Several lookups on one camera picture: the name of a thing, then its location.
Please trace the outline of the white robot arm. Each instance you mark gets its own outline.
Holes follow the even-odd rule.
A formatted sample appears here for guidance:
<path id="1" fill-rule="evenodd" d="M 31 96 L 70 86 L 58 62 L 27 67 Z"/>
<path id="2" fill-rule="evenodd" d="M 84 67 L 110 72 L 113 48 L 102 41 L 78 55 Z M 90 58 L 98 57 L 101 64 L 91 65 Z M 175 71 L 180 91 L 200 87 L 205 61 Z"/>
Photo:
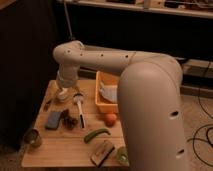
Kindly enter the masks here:
<path id="1" fill-rule="evenodd" d="M 167 54 L 87 50 L 79 41 L 58 45 L 57 84 L 77 83 L 80 66 L 117 75 L 118 113 L 131 171 L 190 171 L 180 87 L 182 68 Z"/>

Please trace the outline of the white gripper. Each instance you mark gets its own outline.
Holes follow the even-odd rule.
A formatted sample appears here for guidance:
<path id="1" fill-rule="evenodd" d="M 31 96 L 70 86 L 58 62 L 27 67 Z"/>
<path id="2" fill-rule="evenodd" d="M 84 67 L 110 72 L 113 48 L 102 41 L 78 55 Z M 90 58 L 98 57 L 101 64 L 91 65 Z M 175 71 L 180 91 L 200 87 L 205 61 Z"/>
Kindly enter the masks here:
<path id="1" fill-rule="evenodd" d="M 66 96 L 68 88 L 75 87 L 77 85 L 78 75 L 76 72 L 71 72 L 67 77 L 63 76 L 60 72 L 57 72 L 56 82 L 59 88 L 59 96 Z"/>

